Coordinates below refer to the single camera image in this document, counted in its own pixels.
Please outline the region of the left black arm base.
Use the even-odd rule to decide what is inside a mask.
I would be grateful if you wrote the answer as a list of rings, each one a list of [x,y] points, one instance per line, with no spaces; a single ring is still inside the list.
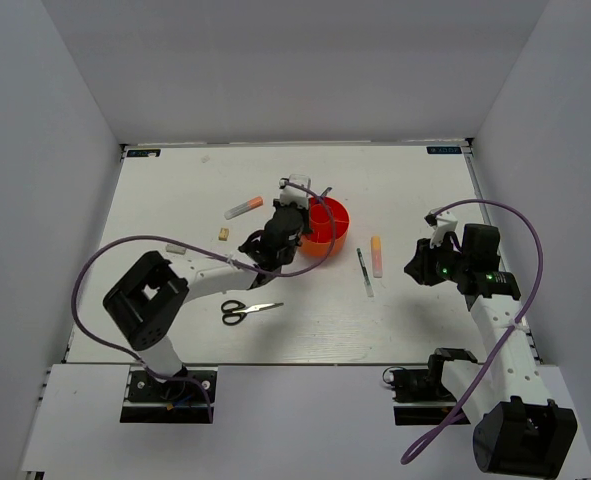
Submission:
[[[123,424],[211,424],[215,413],[218,370],[187,369],[198,382],[162,382],[143,369],[127,378],[120,422]]]

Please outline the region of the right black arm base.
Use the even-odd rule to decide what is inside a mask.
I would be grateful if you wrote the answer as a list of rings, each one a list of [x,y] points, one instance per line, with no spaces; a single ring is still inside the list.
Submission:
[[[431,381],[427,368],[389,367],[382,382],[393,394],[396,426],[437,426],[456,403],[448,390]]]

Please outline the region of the orange-capped highlighter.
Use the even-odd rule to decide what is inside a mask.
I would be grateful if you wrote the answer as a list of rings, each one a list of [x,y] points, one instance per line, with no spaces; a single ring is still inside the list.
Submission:
[[[249,211],[257,209],[263,205],[264,201],[261,196],[254,197],[250,200],[243,202],[240,205],[230,208],[224,213],[224,218],[226,220],[231,220],[236,218],[240,215],[243,215]]]

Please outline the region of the small tan eraser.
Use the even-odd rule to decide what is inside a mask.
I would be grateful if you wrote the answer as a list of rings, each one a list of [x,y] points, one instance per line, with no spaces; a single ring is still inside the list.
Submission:
[[[218,235],[219,241],[227,241],[229,237],[229,230],[227,228],[222,228]]]

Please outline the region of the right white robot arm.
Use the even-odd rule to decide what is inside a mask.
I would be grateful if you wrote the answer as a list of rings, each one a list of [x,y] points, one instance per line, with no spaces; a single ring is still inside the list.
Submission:
[[[513,274],[500,268],[497,228],[438,220],[418,241],[405,272],[418,284],[450,281],[466,300],[480,332],[486,359],[465,349],[442,349],[431,357],[428,390],[454,397],[450,416],[464,414],[474,426],[472,450],[485,473],[555,479],[577,433],[575,413],[556,404],[536,365],[524,306]]]

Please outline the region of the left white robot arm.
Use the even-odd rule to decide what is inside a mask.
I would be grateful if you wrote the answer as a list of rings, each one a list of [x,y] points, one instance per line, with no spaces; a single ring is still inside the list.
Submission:
[[[250,270],[231,260],[171,261],[156,250],[142,255],[103,299],[103,307],[143,363],[154,371],[152,387],[174,399],[186,387],[183,364],[168,331],[182,306],[228,291],[262,287],[293,262],[301,236],[310,231],[309,200],[274,202],[264,228],[249,236],[239,251],[252,261]]]

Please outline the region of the green gel pen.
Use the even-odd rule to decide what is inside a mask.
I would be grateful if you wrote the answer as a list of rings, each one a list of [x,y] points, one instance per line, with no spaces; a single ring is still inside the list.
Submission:
[[[366,262],[365,262],[363,253],[362,253],[362,251],[361,251],[360,248],[357,248],[356,249],[356,253],[357,253],[358,261],[359,261],[359,264],[360,264],[361,272],[362,272],[362,275],[363,275],[364,286],[365,286],[365,291],[366,291],[367,297],[368,298],[373,298],[374,297],[374,290],[373,290],[373,287],[372,287],[372,283],[371,283],[371,280],[370,280],[368,269],[366,267]]]

